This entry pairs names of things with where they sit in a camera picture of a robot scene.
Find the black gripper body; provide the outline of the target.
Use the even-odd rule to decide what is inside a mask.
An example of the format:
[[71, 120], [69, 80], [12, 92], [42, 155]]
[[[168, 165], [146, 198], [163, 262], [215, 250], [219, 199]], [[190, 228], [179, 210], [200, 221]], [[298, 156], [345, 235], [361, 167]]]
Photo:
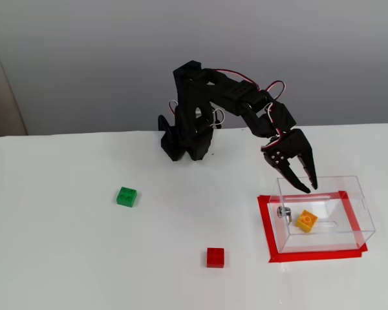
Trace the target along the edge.
[[284, 133], [273, 144], [261, 147], [261, 151], [271, 159], [312, 156], [312, 147], [301, 129], [292, 129]]

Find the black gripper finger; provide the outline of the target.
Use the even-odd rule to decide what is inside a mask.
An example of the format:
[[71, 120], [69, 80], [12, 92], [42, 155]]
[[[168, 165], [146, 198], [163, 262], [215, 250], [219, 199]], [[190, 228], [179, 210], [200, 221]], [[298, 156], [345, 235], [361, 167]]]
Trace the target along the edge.
[[290, 164], [287, 158], [276, 153], [269, 154], [268, 152], [264, 152], [264, 158], [267, 163], [271, 167], [273, 167], [278, 173], [280, 173], [280, 175], [282, 175], [282, 177], [286, 181], [288, 181], [294, 188], [307, 194], [310, 193], [310, 189], [301, 181], [299, 181], [299, 178], [290, 168]]
[[295, 155], [298, 157], [301, 162], [303, 169], [305, 170], [309, 181], [313, 187], [313, 189], [318, 188], [318, 179], [316, 175], [316, 168], [314, 165], [314, 157], [312, 151], [302, 151], [296, 152]]

